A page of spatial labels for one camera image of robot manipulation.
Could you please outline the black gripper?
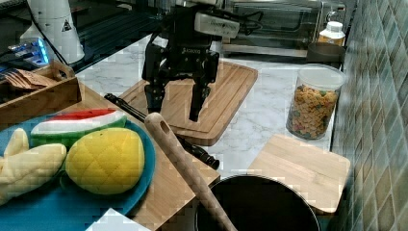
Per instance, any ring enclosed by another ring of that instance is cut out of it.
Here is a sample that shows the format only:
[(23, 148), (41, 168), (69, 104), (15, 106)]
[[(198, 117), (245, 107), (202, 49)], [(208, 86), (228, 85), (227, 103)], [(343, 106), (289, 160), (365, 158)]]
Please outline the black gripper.
[(192, 78), (192, 99), (189, 119), (197, 122), (205, 99), (217, 76), (219, 54), (210, 50), (214, 36), (195, 30), (202, 14), (212, 11), (209, 5), (184, 8), (175, 6), (164, 15), (145, 48), (142, 79), (147, 110), (159, 113), (169, 81)]

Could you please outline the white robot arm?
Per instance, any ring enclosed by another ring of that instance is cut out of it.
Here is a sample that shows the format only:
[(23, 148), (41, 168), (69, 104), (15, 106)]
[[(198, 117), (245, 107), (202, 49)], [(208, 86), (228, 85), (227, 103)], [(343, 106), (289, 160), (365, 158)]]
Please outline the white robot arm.
[[(23, 36), (40, 36), (45, 39), (55, 56), (66, 64), (85, 57), (70, 12), (68, 0), (27, 0), (32, 26)], [(171, 8), (152, 33), (145, 47), (145, 60), (141, 78), (147, 110), (158, 113), (165, 99), (166, 85), (171, 81), (192, 79), (189, 119), (197, 121), (205, 99), (216, 80), (219, 54), (210, 49), (213, 36), (201, 30), (201, 21), (216, 9), (217, 0), (187, 0)], [(167, 40), (162, 47), (155, 38)]]

